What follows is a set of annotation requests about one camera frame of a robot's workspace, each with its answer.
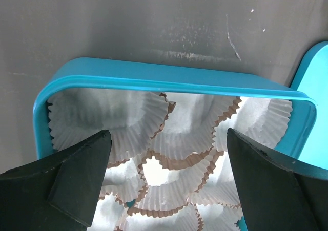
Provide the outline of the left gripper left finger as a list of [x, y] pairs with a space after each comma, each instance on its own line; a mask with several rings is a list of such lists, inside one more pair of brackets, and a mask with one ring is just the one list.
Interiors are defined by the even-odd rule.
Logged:
[[110, 132], [102, 130], [1, 174], [1, 230], [91, 227], [111, 145]]

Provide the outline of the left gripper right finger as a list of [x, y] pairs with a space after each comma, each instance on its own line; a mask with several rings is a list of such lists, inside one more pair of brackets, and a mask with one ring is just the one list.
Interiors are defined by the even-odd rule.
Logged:
[[327, 230], [327, 170], [227, 131], [248, 230]]

